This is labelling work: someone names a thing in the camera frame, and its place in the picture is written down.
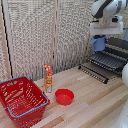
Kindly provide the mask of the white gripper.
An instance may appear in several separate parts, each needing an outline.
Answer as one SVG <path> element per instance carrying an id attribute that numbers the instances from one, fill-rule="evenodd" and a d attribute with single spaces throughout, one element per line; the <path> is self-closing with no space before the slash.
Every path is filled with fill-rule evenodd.
<path id="1" fill-rule="evenodd" d="M 90 33 L 92 35 L 113 35 L 123 32 L 122 17 L 113 15 L 106 18 L 101 18 L 90 23 Z"/>

